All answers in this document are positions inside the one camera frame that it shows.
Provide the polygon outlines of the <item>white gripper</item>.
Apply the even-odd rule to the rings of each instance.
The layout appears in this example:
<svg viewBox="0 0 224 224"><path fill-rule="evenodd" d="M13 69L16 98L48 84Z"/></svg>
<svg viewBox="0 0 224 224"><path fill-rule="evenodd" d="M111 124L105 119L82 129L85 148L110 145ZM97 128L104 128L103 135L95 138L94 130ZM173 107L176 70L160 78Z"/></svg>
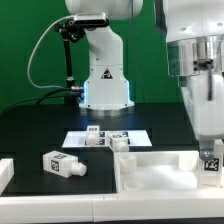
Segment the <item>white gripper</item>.
<svg viewBox="0 0 224 224"><path fill-rule="evenodd" d="M189 116L195 138L199 140L200 158L214 159L214 141L224 138L224 78L212 76L212 99L208 99L208 76L190 78L182 87L184 105Z"/></svg>

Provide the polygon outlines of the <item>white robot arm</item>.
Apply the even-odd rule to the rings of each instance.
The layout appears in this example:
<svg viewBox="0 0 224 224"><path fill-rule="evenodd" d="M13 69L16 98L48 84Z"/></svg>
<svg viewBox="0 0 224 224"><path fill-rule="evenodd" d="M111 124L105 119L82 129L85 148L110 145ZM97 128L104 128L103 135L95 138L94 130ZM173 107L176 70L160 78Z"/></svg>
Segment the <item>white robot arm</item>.
<svg viewBox="0 0 224 224"><path fill-rule="evenodd" d="M81 108L132 107L123 75L123 41L109 22L138 15L143 0L65 0L71 23L89 43L90 74ZM154 0L156 26L166 37L168 71L178 79L200 158L215 157L224 138L224 0Z"/></svg>

